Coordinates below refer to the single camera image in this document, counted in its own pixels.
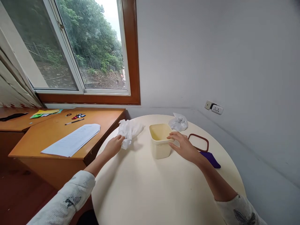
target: white plastic bag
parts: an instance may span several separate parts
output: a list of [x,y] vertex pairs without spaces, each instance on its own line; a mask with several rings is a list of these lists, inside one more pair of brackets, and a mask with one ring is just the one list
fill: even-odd
[[188,127],[188,120],[184,115],[173,113],[175,118],[169,121],[169,126],[173,130],[184,131]]
[[121,148],[127,149],[131,144],[132,139],[143,130],[144,125],[131,120],[121,120],[119,124],[118,135],[120,134],[125,137]]

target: desk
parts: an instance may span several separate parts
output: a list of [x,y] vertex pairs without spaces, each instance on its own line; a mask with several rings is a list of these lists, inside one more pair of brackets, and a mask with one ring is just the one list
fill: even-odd
[[[130,149],[121,149],[96,177],[92,201],[99,224],[225,225],[197,166],[173,150],[167,158],[154,159],[149,125],[168,123],[172,118],[147,115],[133,119],[144,124],[144,130]],[[117,132],[118,129],[107,137],[98,154]],[[239,194],[246,196],[232,159],[211,135],[191,122],[181,133],[187,136],[194,133],[207,138],[209,152],[221,165],[217,171]]]
[[[85,113],[84,120],[65,125],[72,122],[71,118],[77,113]],[[62,112],[56,117],[32,126],[11,151],[9,157],[18,158],[53,187],[60,189],[75,173],[83,170],[94,160],[103,141],[124,118],[125,109],[75,108]],[[72,157],[41,153],[42,150],[79,127],[91,123],[100,124],[100,132]]]
[[15,113],[28,113],[27,115],[14,118],[5,122],[0,121],[0,165],[1,168],[7,169],[19,169],[18,163],[8,158],[8,154],[15,147],[15,145],[21,140],[25,132],[33,125],[41,123],[45,120],[51,119],[59,114],[49,115],[46,117],[39,117],[30,119],[32,114],[38,112],[37,108],[0,108],[0,118],[10,116]]

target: wall switch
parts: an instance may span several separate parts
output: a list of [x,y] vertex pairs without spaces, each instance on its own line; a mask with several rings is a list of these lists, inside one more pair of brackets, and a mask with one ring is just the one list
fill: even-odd
[[217,114],[219,114],[219,115],[222,114],[223,109],[224,108],[222,106],[218,106],[218,105],[213,105],[212,106],[212,111],[215,112],[215,113],[217,113]]
[[210,101],[206,101],[206,103],[205,103],[205,108],[207,109],[207,110],[210,110],[210,107],[212,106],[212,102],[210,102]]

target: sleeve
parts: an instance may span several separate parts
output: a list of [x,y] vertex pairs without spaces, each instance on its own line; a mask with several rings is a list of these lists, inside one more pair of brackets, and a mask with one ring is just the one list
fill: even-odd
[[259,217],[248,199],[243,196],[237,195],[229,202],[216,201],[216,204],[228,225],[267,225],[266,222]]
[[79,171],[28,224],[69,224],[74,214],[87,201],[94,186],[95,177],[87,171]]

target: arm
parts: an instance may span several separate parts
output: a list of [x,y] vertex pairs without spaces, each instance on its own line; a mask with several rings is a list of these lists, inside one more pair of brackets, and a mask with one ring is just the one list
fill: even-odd
[[186,135],[172,132],[168,139],[179,141],[180,147],[173,143],[170,146],[184,159],[194,163],[203,173],[212,191],[217,206],[227,224],[266,224],[256,213],[251,203],[222,178],[210,162],[190,143]]
[[69,224],[91,195],[95,177],[105,163],[120,151],[124,139],[121,135],[111,139],[103,152],[83,171],[76,173],[28,224]]

